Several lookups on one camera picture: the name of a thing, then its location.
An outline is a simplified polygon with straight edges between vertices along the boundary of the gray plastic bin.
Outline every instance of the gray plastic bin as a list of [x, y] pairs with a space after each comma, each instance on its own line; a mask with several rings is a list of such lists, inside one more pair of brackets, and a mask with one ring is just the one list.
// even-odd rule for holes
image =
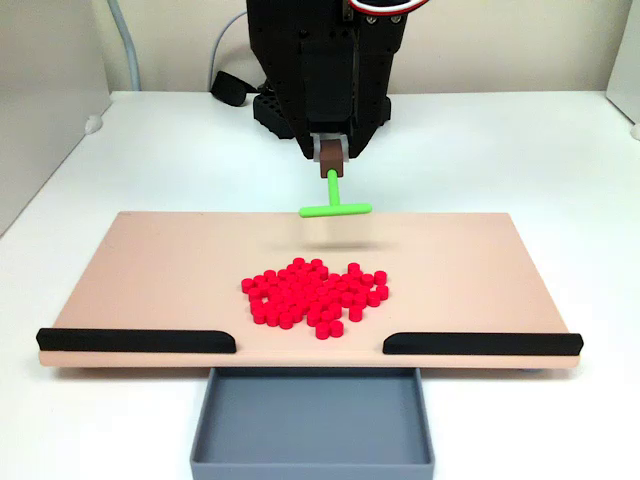
[[431, 480], [418, 369], [213, 369], [194, 480]]

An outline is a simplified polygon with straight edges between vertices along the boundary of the white wire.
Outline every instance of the white wire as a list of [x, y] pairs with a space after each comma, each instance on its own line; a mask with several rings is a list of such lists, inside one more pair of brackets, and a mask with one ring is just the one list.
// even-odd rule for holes
[[140, 91], [140, 71], [138, 69], [138, 56], [136, 55], [136, 47], [133, 45], [131, 34], [127, 28], [127, 22], [124, 21], [122, 10], [118, 0], [107, 0], [109, 9], [111, 9], [111, 15], [116, 22], [120, 37], [122, 37], [122, 43], [124, 43], [124, 50], [127, 53], [127, 62], [129, 63], [129, 76], [131, 77], [131, 89]]
[[391, 7], [375, 7], [373, 5], [367, 5], [366, 3], [362, 3], [359, 0], [349, 0], [349, 3], [353, 7], [357, 7], [359, 9], [364, 10], [366, 13], [396, 13], [402, 12], [409, 8], [413, 8], [419, 6], [422, 3], [426, 3], [426, 0], [409, 0], [406, 3], [401, 5], [393, 5]]
[[218, 34], [218, 38], [216, 38], [216, 42], [213, 44], [213, 50], [211, 51], [211, 63], [209, 64], [209, 80], [207, 83], [207, 85], [209, 85], [209, 88], [207, 90], [211, 90], [211, 87], [213, 86], [213, 67], [216, 60], [216, 52], [218, 51], [218, 45], [220, 45], [220, 41], [222, 40], [222, 37], [224, 36], [226, 31], [229, 29], [229, 27], [233, 25], [233, 22], [235, 22], [237, 19], [239, 19], [240, 17], [246, 14], [247, 14], [246, 10], [244, 12], [238, 13], [235, 17], [233, 17], [231, 20], [227, 22], [227, 24], [223, 27], [223, 29]]

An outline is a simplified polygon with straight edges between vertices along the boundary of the red plastic pieces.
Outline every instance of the red plastic pieces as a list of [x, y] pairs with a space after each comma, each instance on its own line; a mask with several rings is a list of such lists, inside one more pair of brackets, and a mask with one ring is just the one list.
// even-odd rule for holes
[[383, 270], [365, 273], [359, 263], [352, 262], [346, 273], [331, 273], [319, 258], [307, 262], [298, 257], [285, 269], [265, 270], [245, 278], [240, 286], [248, 296], [255, 324], [290, 330], [306, 317], [316, 338], [327, 340], [344, 335], [343, 309], [357, 323], [367, 307], [379, 307], [387, 300], [387, 283]]

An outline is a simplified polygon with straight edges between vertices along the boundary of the tan wooden board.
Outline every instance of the tan wooden board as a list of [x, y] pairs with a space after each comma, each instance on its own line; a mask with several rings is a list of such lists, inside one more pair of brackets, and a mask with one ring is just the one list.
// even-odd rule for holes
[[[345, 335], [256, 325], [240, 281], [294, 257], [386, 270], [391, 296]], [[396, 332], [567, 333], [507, 214], [120, 213], [57, 328], [223, 330], [235, 354], [42, 351], [43, 365], [565, 368], [578, 356], [384, 355]]]

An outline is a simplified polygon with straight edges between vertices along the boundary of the white table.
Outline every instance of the white table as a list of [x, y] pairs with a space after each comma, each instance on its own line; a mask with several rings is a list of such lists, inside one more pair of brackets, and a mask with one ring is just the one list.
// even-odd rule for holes
[[[0, 478], [190, 479], [206, 370], [58, 371], [50, 326], [120, 210], [326, 202], [294, 141], [205, 93], [114, 93], [0, 240]], [[640, 143], [596, 92], [396, 96], [341, 181], [378, 211], [507, 211], [576, 371], [424, 372], [436, 478], [631, 478], [640, 431]]]

